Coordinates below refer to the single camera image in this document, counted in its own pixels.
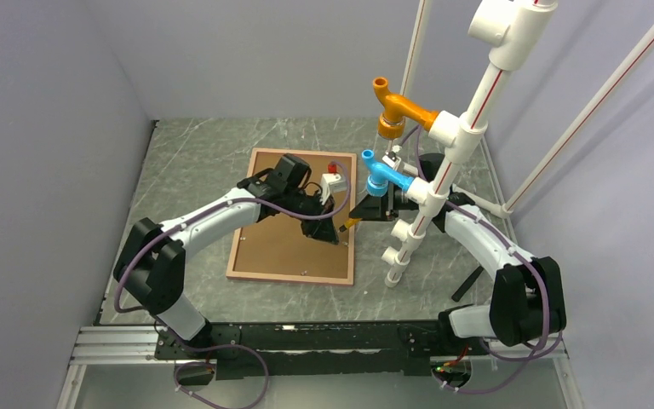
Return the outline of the pink picture frame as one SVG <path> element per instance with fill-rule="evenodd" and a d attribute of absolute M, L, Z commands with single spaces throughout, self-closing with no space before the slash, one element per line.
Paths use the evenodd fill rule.
<path fill-rule="evenodd" d="M 273 167 L 284 153 L 293 153 L 308 162 L 313 171 L 310 182 L 319 184 L 329 163 L 337 161 L 347 170 L 352 187 L 348 204 L 332 221 L 339 227 L 347 221 L 356 205 L 357 155 L 277 148 L 253 148 L 247 176 Z M 279 214 L 234 232 L 227 264 L 229 279 L 284 281 L 324 285 L 353 285 L 355 233 L 352 229 L 337 232 L 338 244 L 310 239 L 302 234 L 301 222 Z"/>

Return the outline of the orange handled screwdriver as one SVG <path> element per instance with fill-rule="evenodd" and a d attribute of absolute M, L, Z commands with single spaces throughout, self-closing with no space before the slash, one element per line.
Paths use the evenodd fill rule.
<path fill-rule="evenodd" d="M 350 228 L 353 228 L 360 222 L 359 218 L 348 218 L 339 228 L 340 233 L 344 233 Z"/>

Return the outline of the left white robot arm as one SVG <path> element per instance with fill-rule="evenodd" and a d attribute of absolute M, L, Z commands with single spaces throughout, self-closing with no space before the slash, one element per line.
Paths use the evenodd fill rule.
<path fill-rule="evenodd" d="M 186 265 L 222 237 L 277 214 L 299 220 L 309 239 L 339 244 L 332 218 L 348 202 L 336 204 L 333 194 L 350 194 L 347 168 L 329 162 L 315 193 L 307 192 L 311 175 L 306 161 L 286 153 L 273 167 L 244 178 L 191 213 L 164 222 L 148 217 L 136 222 L 113 269 L 115 311 L 146 311 L 175 334 L 185 355 L 204 355 L 214 343 L 213 326 L 184 292 Z"/>

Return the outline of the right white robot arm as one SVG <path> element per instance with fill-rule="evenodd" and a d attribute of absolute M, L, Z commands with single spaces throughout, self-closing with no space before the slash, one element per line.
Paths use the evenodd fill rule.
<path fill-rule="evenodd" d="M 537 352 L 545 348 L 551 334 L 565 328 L 560 270 L 553 258 L 538 258 L 517 246 L 467 195 L 436 194 L 430 182 L 401 174 L 377 160 L 370 149 L 361 153 L 361 159 L 369 172 L 368 198 L 382 199 L 390 188 L 398 187 L 422 213 L 413 223 L 400 220 L 394 225 L 393 236 L 407 248 L 388 248 L 382 256 L 385 262 L 396 269 L 405 267 L 409 254 L 424 239 L 427 224 L 438 218 L 445 233 L 478 261 L 493 282 L 489 303 L 439 314 L 434 334 L 440 350 L 454 354 L 471 338 L 490 338 L 509 347 L 524 344 Z"/>

